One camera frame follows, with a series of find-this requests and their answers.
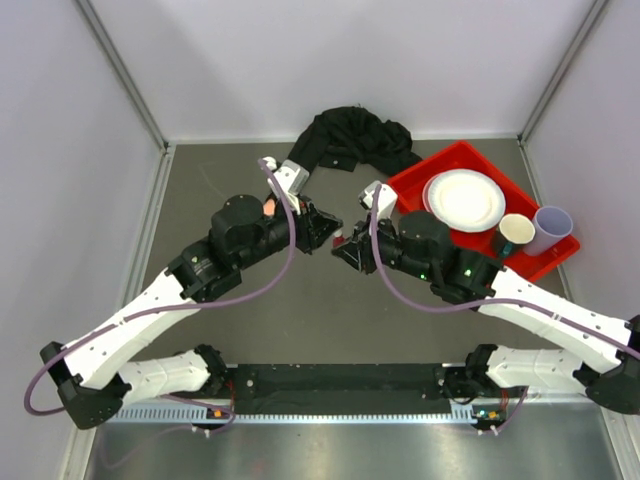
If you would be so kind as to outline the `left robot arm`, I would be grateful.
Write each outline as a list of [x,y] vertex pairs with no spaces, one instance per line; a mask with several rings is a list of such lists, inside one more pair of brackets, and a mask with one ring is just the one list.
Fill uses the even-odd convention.
[[305,196],[293,209],[278,204],[272,216],[256,197],[230,198],[212,215],[207,237],[186,247],[128,305],[80,339],[41,350],[63,411],[77,428],[88,430],[141,401],[220,394],[228,369],[209,345],[157,360],[134,357],[180,321],[220,307],[222,296],[241,284],[244,270],[282,250],[310,254],[342,225]]

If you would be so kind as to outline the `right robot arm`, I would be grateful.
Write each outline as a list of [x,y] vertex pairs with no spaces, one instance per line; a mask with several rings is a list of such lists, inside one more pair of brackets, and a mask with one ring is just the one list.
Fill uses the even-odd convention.
[[639,412],[639,321],[599,314],[550,293],[499,260],[453,243],[433,214],[415,211],[397,225],[373,216],[332,253],[354,269],[393,269],[428,283],[442,312],[474,310],[525,329],[552,350],[481,345],[466,360],[476,394],[534,387],[582,394],[611,411]]

